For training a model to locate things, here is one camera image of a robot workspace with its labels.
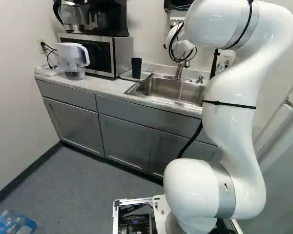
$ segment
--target power cord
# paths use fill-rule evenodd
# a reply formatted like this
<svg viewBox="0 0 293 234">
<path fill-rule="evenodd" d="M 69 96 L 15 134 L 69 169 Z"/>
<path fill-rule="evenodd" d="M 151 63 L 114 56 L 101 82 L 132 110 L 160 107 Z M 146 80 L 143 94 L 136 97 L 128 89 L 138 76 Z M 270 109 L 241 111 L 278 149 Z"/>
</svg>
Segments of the power cord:
<svg viewBox="0 0 293 234">
<path fill-rule="evenodd" d="M 50 64 L 50 62 L 49 62 L 49 56 L 50 56 L 50 54 L 53 53 L 54 51 L 55 51 L 55 49 L 51 50 L 51 51 L 49 52 L 49 54 L 47 55 L 47 62 L 48 62 L 48 65 L 49 65 L 50 69 L 53 69 L 53 67 L 51 66 L 51 64 Z"/>
<path fill-rule="evenodd" d="M 214 52 L 214 59 L 213 59 L 213 64 L 211 66 L 211 71 L 210 71 L 210 80 L 215 76 L 216 74 L 216 65 L 217 65 L 217 57 L 220 55 L 218 52 L 218 49 L 215 49 Z M 195 139 L 199 136 L 200 132 L 203 129 L 203 121 L 200 122 L 198 128 L 196 129 L 195 133 L 193 136 L 190 138 L 190 140 L 184 145 L 184 147 L 179 151 L 177 158 L 181 158 L 184 152 L 189 148 L 189 146 L 195 141 Z"/>
<path fill-rule="evenodd" d="M 48 50 L 49 51 L 49 53 L 47 55 L 47 62 L 48 62 L 49 68 L 50 69 L 53 69 L 53 67 L 51 66 L 50 61 L 49 61 L 49 56 L 50 56 L 51 53 L 55 54 L 56 56 L 59 56 L 57 53 L 54 52 L 54 51 L 57 51 L 57 50 L 54 49 L 54 48 L 52 48 L 51 46 L 47 45 L 43 41 L 40 43 L 40 45 L 41 45 L 41 47 L 42 47 L 43 50 Z"/>
<path fill-rule="evenodd" d="M 127 222 L 127 229 L 126 229 L 126 234 L 129 234 L 129 224 L 132 223 L 131 220 Z"/>
<path fill-rule="evenodd" d="M 192 59 L 194 59 L 194 57 L 196 56 L 196 54 L 197 54 L 197 48 L 195 47 L 195 53 L 194 53 L 194 55 L 192 56 L 192 58 L 189 58 L 189 59 L 188 59 L 188 61 L 191 61 Z"/>
</svg>

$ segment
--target countertop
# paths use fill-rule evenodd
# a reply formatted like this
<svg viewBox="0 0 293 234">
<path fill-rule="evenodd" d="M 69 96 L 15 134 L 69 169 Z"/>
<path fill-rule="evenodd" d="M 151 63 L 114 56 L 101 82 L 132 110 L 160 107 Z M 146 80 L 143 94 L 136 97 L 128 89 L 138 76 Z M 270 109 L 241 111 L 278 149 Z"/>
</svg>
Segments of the countertop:
<svg viewBox="0 0 293 234">
<path fill-rule="evenodd" d="M 123 80 L 120 78 L 108 79 L 95 76 L 86 76 L 83 80 L 69 80 L 65 78 L 64 74 L 56 75 L 53 77 L 44 77 L 42 75 L 35 74 L 35 79 L 93 93 L 96 95 L 101 95 L 104 97 L 123 100 L 191 117 L 201 118 L 202 114 L 202 108 L 191 109 L 189 107 L 184 107 L 182 105 L 176 106 L 165 102 L 159 103 L 157 101 L 152 101 L 149 99 L 124 94 L 124 92 L 127 89 L 129 89 L 132 85 L 134 85 L 135 82 Z"/>
</svg>

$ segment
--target kitchen sink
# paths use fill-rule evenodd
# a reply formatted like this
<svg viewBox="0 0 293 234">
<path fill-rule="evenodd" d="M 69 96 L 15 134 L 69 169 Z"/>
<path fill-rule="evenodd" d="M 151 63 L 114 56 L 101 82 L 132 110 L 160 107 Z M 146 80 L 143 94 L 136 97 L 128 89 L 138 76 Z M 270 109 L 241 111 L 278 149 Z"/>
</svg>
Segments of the kitchen sink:
<svg viewBox="0 0 293 234">
<path fill-rule="evenodd" d="M 142 83 L 134 84 L 125 94 L 153 101 L 202 107 L 205 86 L 188 80 L 151 76 Z"/>
</svg>

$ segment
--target faucet handle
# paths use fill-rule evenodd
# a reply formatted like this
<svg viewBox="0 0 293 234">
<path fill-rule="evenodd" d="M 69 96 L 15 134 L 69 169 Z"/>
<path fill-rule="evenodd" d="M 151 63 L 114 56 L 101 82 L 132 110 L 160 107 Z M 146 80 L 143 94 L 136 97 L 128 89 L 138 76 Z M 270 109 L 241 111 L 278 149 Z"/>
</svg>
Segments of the faucet handle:
<svg viewBox="0 0 293 234">
<path fill-rule="evenodd" d="M 203 84 L 203 79 L 204 79 L 204 76 L 203 75 L 200 75 L 198 80 L 196 81 L 197 84 Z"/>
</svg>

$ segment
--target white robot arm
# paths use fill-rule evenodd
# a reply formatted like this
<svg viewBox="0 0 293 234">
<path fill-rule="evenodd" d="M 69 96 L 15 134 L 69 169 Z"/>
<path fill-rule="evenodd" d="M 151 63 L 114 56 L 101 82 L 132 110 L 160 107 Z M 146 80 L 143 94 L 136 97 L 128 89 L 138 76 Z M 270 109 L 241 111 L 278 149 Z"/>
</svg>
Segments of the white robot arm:
<svg viewBox="0 0 293 234">
<path fill-rule="evenodd" d="M 180 30 L 178 33 L 178 37 L 174 37 L 176 32 Z M 193 57 L 193 49 L 195 49 L 195 45 L 193 45 L 190 41 L 185 39 L 185 31 L 182 23 L 174 26 L 167 35 L 166 38 L 166 48 L 169 49 L 169 55 L 173 56 L 173 58 L 177 58 L 181 61 L 185 59 L 186 56 L 189 56 L 189 59 Z"/>
<path fill-rule="evenodd" d="M 208 83 L 203 103 L 204 129 L 223 159 L 177 159 L 164 174 L 166 199 L 183 231 L 206 233 L 216 218 L 252 218 L 264 208 L 252 121 L 267 72 L 293 42 L 293 15 L 262 1 L 195 0 L 184 30 L 194 45 L 230 48 L 237 55 L 234 66 Z"/>
</svg>

